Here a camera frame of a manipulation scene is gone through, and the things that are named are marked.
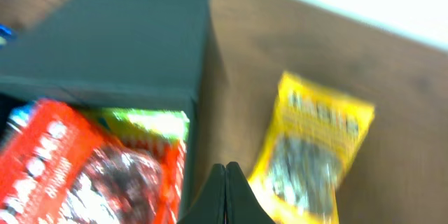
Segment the yellow candy bag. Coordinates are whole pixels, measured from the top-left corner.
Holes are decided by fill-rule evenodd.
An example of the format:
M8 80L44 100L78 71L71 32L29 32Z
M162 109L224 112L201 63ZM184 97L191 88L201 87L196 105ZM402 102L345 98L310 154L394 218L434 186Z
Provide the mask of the yellow candy bag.
M374 104L283 72L248 178L269 217L275 223L338 223L336 190L374 118Z

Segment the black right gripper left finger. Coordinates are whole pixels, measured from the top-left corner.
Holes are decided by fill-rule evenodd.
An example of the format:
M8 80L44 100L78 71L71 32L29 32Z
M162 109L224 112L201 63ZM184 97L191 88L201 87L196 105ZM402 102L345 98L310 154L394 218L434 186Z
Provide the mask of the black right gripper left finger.
M224 224L225 175L222 164L213 165L199 196L177 224Z

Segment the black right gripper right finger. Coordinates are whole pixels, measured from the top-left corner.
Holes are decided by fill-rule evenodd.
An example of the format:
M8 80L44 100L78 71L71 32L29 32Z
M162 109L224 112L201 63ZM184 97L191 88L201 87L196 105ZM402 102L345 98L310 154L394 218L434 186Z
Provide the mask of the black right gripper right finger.
M275 224L263 210L237 162L226 165L227 224Z

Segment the red candy bag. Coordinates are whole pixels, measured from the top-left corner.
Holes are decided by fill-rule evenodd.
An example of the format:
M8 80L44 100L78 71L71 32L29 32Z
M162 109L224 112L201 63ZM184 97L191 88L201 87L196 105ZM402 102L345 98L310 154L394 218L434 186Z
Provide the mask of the red candy bag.
M175 223L187 142L124 142L81 111L41 99L1 140L1 222Z

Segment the green Haribo gummy bag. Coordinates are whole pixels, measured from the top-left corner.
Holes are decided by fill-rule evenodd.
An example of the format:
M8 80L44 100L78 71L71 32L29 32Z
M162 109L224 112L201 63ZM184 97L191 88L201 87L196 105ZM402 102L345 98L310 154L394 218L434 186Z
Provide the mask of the green Haribo gummy bag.
M188 141L190 120L183 111L137 108L90 108L81 113L124 142L161 138L170 144Z

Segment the dark green open gift box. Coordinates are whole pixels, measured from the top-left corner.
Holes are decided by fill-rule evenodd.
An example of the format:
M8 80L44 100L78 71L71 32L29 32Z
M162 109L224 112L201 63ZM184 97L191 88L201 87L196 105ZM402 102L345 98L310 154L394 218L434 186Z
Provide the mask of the dark green open gift box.
M209 31L209 0L1 0L1 118L38 97L168 109L190 119Z

